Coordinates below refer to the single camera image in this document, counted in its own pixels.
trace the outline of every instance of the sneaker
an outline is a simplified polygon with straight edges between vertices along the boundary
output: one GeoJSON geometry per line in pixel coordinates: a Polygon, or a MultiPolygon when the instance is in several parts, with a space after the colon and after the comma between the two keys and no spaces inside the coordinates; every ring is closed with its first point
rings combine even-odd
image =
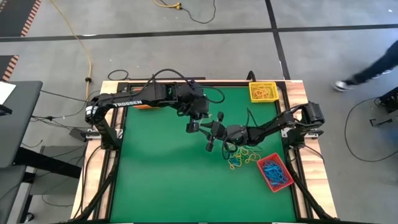
{"type": "Polygon", "coordinates": [[[376,75],[376,76],[373,77],[372,79],[377,79],[377,78],[379,78],[380,76],[382,76],[382,75],[387,75],[387,74],[390,73],[390,72],[391,72],[391,70],[386,70],[386,71],[382,72],[381,74],[376,75]]]}
{"type": "Polygon", "coordinates": [[[348,91],[352,89],[351,85],[345,83],[344,81],[337,81],[334,85],[333,88],[337,91],[348,91]]]}

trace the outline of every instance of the red basket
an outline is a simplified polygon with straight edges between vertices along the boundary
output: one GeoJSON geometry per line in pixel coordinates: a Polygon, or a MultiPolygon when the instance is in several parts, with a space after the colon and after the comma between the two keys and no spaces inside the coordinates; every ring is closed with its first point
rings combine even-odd
{"type": "Polygon", "coordinates": [[[285,164],[282,162],[282,159],[280,159],[278,153],[272,153],[271,155],[260,159],[259,161],[257,161],[257,167],[259,168],[264,180],[266,180],[268,187],[272,190],[273,193],[279,191],[280,189],[284,189],[285,187],[289,186],[290,184],[293,184],[293,178],[291,176],[291,174],[288,172],[285,164]],[[284,175],[287,178],[287,182],[283,185],[276,185],[276,186],[272,186],[271,183],[269,182],[268,178],[266,177],[264,171],[263,171],[263,167],[264,164],[266,163],[266,161],[274,161],[276,162],[278,165],[280,165],[280,167],[282,168],[282,170],[284,171],[284,175]]]}

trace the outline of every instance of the white paper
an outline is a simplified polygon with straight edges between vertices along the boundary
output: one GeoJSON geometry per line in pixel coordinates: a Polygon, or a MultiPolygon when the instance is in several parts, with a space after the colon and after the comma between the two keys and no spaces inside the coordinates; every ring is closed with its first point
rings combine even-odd
{"type": "Polygon", "coordinates": [[[15,89],[15,85],[5,82],[0,82],[0,105],[4,104],[8,96],[15,89]]]}

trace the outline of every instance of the plastic basket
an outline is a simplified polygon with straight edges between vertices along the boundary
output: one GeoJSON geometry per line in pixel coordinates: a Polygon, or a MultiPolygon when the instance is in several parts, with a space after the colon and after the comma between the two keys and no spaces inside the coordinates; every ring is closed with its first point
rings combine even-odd
{"type": "Polygon", "coordinates": [[[272,190],[273,193],[275,193],[275,192],[277,192],[279,190],[282,190],[285,187],[287,187],[287,186],[289,186],[289,185],[294,183],[294,180],[293,180],[291,174],[288,172],[285,164],[282,162],[282,159],[280,159],[279,155],[276,152],[272,153],[271,155],[269,155],[269,156],[267,156],[265,158],[260,159],[259,161],[257,161],[257,167],[259,168],[259,170],[260,170],[260,172],[262,174],[262,177],[264,178],[264,180],[266,180],[268,187],[272,190]],[[266,163],[266,161],[274,161],[278,165],[280,165],[280,167],[282,168],[282,170],[284,172],[285,177],[287,178],[287,182],[285,184],[283,184],[283,185],[271,185],[270,181],[268,180],[268,178],[266,177],[266,175],[265,175],[265,173],[264,173],[264,171],[262,169],[264,167],[264,164],[266,163]]]}
{"type": "Polygon", "coordinates": [[[272,103],[279,99],[274,82],[251,82],[249,89],[252,103],[272,103]]]}

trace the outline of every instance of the jeans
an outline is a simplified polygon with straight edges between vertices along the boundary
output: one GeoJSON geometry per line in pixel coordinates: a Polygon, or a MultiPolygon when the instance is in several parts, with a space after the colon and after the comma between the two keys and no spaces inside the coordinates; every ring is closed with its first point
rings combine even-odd
{"type": "Polygon", "coordinates": [[[381,74],[386,70],[391,70],[398,65],[398,40],[395,41],[391,47],[388,48],[387,52],[374,62],[370,67],[366,68],[362,72],[353,75],[349,80],[346,80],[349,84],[358,85],[364,83],[373,77],[381,74]]]}

